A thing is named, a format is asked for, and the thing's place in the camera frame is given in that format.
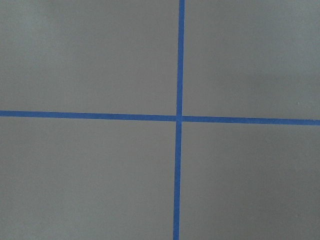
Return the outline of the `blue tape line crosswise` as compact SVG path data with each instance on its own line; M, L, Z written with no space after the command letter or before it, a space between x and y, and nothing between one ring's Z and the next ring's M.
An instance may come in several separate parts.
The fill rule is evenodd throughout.
M121 114L121 113L81 113L81 112L49 112L1 110L2 117L22 118L57 118L57 119L90 119L90 120L124 120L124 121L158 121L186 123L224 123L224 124L259 124L259 125L297 125L319 126L318 119L288 118L251 118L251 117L216 117L216 116L175 116L154 114Z

